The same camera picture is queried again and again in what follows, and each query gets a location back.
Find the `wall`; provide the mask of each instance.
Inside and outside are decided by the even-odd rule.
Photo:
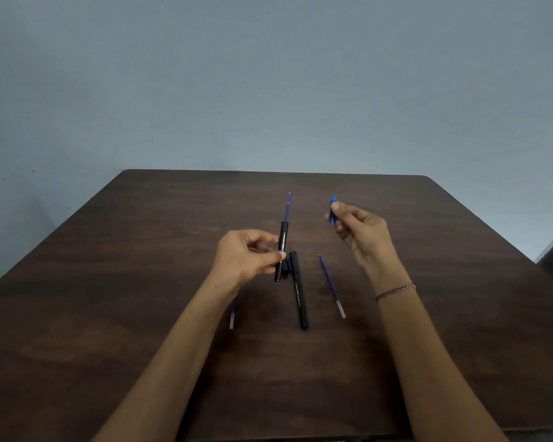
[[[397,173],[553,240],[553,0],[0,0],[0,65],[56,225],[126,168]]]
[[[0,147],[0,276],[31,251],[54,228],[22,179],[20,168]]]

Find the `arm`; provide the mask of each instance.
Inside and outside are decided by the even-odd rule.
[[[339,219],[336,232],[350,246],[375,294],[412,283],[382,218],[344,203],[332,203],[332,211]],[[451,360],[416,290],[392,293],[378,305],[414,438],[506,442]]]
[[[240,286],[259,273],[274,273],[272,265],[285,256],[264,242],[277,243],[278,236],[248,230],[221,239],[211,273],[93,442],[175,439],[226,307]]]

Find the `blue pen cap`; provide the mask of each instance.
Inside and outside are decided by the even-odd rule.
[[[330,204],[332,204],[335,201],[338,201],[338,200],[336,200],[336,194],[332,195],[332,200],[330,200]],[[336,216],[332,212],[332,208],[330,208],[330,224],[332,226],[336,225]]]

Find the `bracelet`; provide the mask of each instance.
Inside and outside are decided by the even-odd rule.
[[[387,290],[386,292],[383,292],[380,295],[377,295],[375,297],[375,300],[379,300],[382,297],[386,297],[387,295],[391,295],[392,293],[401,292],[402,290],[407,290],[409,288],[416,288],[416,286],[414,284],[407,284],[407,285],[402,285],[401,287],[392,288],[391,290]]]

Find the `finger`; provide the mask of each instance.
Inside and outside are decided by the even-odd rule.
[[[262,231],[260,229],[246,229],[239,232],[244,243],[248,246],[258,241],[268,242],[268,243],[278,243],[277,235],[271,234],[267,231]]]
[[[275,251],[270,253],[254,254],[257,261],[258,269],[263,269],[281,262],[287,256],[284,251]]]
[[[334,212],[334,215],[340,219],[348,228],[355,231],[358,230],[363,224],[348,210],[346,205],[340,204],[340,202],[333,202],[330,207]]]
[[[336,223],[336,234],[338,234],[338,237],[341,238],[346,244],[353,239],[353,235],[348,227],[340,221]]]
[[[274,274],[275,271],[277,271],[277,269],[274,268],[274,267],[271,265],[271,266],[269,266],[269,267],[264,267],[264,268],[260,271],[260,273],[262,273],[262,274]]]
[[[261,242],[261,241],[253,242],[252,244],[250,244],[248,248],[251,250],[256,250],[256,252],[258,253],[267,253],[269,251],[276,251],[276,249],[269,247],[267,243]]]
[[[356,217],[359,222],[364,222],[366,219],[369,218],[372,214],[370,212],[365,211],[364,209],[361,209],[359,207],[353,206],[351,204],[346,204],[342,201],[338,202],[341,207],[346,208],[354,217]]]

